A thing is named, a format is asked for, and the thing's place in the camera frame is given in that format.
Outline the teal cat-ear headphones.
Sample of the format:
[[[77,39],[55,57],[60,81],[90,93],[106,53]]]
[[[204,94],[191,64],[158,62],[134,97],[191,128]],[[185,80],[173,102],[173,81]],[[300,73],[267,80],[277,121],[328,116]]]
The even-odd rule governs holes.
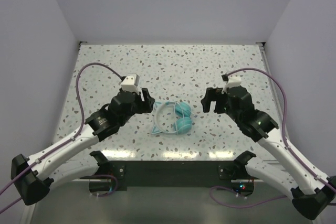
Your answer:
[[[172,107],[174,123],[172,124],[172,131],[164,129],[163,126],[159,124],[159,115],[163,112],[164,109]],[[153,106],[153,128],[151,134],[166,134],[166,135],[184,135],[187,134],[193,126],[192,121],[192,109],[185,102],[177,101],[166,101],[166,102],[155,102]]]

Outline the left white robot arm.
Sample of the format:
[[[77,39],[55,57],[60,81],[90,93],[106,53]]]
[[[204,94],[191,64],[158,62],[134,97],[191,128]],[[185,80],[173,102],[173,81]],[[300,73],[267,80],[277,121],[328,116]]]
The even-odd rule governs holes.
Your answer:
[[[140,93],[120,90],[98,111],[86,118],[80,126],[58,143],[25,157],[12,159],[11,180],[26,206],[42,200],[55,183],[52,173],[81,151],[98,144],[123,127],[136,114],[150,113],[155,99],[147,88]]]

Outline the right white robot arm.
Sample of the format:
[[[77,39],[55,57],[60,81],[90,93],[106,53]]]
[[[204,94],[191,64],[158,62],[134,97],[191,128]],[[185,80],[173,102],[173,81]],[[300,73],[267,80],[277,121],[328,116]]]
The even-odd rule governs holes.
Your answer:
[[[319,170],[283,138],[276,121],[255,108],[246,88],[207,88],[201,100],[204,112],[210,111],[211,102],[215,102],[215,113],[227,114],[245,136],[267,150],[285,169],[281,171],[244,151],[234,159],[237,177],[261,179],[282,192],[309,220],[315,220],[335,199],[335,177]]]

